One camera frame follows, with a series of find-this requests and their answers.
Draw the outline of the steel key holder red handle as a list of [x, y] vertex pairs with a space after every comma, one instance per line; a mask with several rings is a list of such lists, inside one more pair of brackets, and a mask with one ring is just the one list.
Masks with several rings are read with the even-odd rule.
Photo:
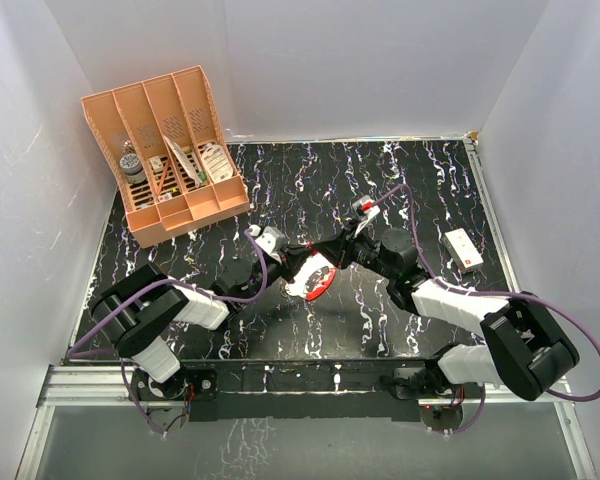
[[311, 255], [302, 265], [292, 282], [284, 285], [288, 297], [315, 301], [331, 286], [337, 274], [336, 267], [322, 254]]

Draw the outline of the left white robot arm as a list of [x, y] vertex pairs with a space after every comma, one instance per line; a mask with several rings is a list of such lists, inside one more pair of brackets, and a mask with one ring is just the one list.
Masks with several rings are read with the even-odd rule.
[[302, 245], [284, 245], [272, 253], [257, 248], [258, 261], [231, 261], [208, 289], [166, 276], [149, 263], [105, 291], [91, 308], [99, 331], [122, 359], [149, 377], [147, 383], [165, 399], [181, 396], [187, 373], [162, 338], [173, 322], [215, 330], [244, 306], [257, 302], [276, 280], [291, 281], [311, 254]]

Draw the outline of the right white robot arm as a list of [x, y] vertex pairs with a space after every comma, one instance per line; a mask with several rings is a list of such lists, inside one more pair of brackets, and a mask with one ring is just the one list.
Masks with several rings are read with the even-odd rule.
[[392, 228], [380, 240], [341, 232], [315, 243], [336, 267], [357, 263], [385, 278], [387, 293], [401, 310], [443, 320], [483, 339], [483, 344], [449, 344], [399, 386], [415, 395], [451, 395], [466, 383], [504, 385], [533, 401], [580, 361], [573, 342], [548, 309], [536, 302], [481, 292], [457, 293], [421, 264], [411, 235]]

